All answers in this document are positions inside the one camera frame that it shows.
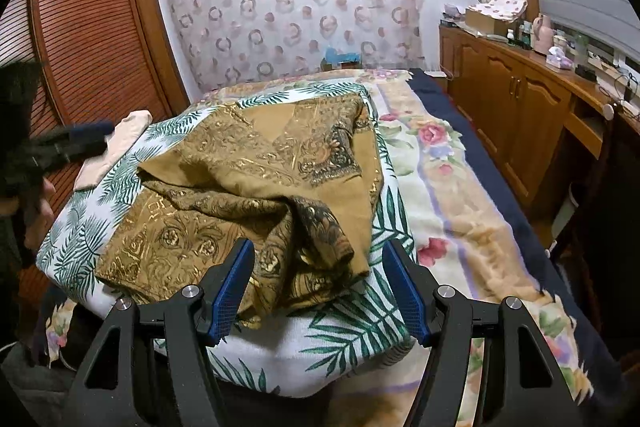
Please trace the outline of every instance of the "white container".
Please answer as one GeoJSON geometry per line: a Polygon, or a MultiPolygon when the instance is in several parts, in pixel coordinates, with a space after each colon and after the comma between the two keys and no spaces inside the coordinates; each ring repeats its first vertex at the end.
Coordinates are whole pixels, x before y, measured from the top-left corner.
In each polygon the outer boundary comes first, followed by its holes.
{"type": "Polygon", "coordinates": [[[564,199],[560,210],[558,210],[558,215],[554,222],[551,224],[551,235],[554,239],[558,238],[562,229],[566,226],[571,219],[571,216],[574,215],[575,209],[578,208],[578,202],[575,200],[574,196],[574,183],[569,185],[569,194],[564,199]]]}

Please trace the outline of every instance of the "navy blue blanket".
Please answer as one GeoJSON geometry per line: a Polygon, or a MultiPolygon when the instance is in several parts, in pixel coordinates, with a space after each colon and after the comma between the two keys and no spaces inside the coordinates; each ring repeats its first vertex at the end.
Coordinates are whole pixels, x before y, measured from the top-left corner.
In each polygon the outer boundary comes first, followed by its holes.
{"type": "Polygon", "coordinates": [[[448,121],[453,129],[462,133],[466,148],[466,161],[476,177],[489,193],[495,206],[511,225],[513,235],[529,273],[542,288],[562,299],[568,315],[577,320],[575,339],[578,344],[580,363],[594,388],[593,396],[580,406],[583,418],[591,425],[599,425],[614,408],[624,391],[624,382],[619,364],[612,358],[597,332],[591,326],[574,301],[551,261],[545,254],[529,221],[518,206],[515,196],[504,181],[494,162],[482,146],[468,120],[460,114],[438,83],[422,70],[411,70],[413,80],[409,86],[420,98],[424,108],[433,116],[448,121]]]}

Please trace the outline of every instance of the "silver screw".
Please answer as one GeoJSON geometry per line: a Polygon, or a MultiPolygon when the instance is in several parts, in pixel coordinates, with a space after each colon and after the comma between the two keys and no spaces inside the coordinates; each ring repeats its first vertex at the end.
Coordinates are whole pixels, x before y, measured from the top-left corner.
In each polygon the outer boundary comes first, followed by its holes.
{"type": "Polygon", "coordinates": [[[116,309],[123,312],[124,310],[128,310],[131,308],[131,299],[129,297],[121,297],[116,300],[116,309]]]}
{"type": "Polygon", "coordinates": [[[453,295],[456,294],[456,291],[449,286],[448,284],[443,284],[442,286],[440,286],[438,288],[438,293],[440,295],[440,297],[444,297],[446,299],[452,297],[453,295]]]}
{"type": "Polygon", "coordinates": [[[180,293],[182,293],[183,297],[187,297],[188,299],[191,299],[192,297],[195,297],[198,293],[200,293],[200,288],[198,288],[194,284],[190,284],[182,288],[182,292],[180,293]]]}
{"type": "Polygon", "coordinates": [[[507,297],[506,302],[507,306],[512,310],[519,310],[522,308],[522,301],[517,297],[507,297]]]}

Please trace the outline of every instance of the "white cable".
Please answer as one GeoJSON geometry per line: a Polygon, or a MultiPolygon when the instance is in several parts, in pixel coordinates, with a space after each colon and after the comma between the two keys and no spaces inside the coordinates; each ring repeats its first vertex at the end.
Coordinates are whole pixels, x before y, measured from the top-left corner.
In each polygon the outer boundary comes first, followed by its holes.
{"type": "Polygon", "coordinates": [[[7,344],[6,346],[2,346],[0,347],[0,353],[2,353],[5,349],[9,349],[10,347],[14,347],[15,344],[17,344],[18,341],[12,342],[11,344],[7,344]]]}

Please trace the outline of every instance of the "blue gripper pad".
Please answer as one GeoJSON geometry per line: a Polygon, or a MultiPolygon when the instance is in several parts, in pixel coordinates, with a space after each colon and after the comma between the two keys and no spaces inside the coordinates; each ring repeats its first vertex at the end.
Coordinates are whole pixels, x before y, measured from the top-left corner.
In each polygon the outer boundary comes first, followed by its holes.
{"type": "Polygon", "coordinates": [[[222,287],[213,301],[209,336],[215,344],[231,332],[247,281],[254,270],[254,244],[248,239],[240,247],[222,287]]]}
{"type": "Polygon", "coordinates": [[[382,247],[382,267],[398,303],[404,325],[409,334],[416,338],[421,346],[425,346],[430,336],[426,324],[425,305],[400,255],[404,255],[409,263],[413,262],[404,248],[398,251],[390,241],[386,241],[382,247]]]}

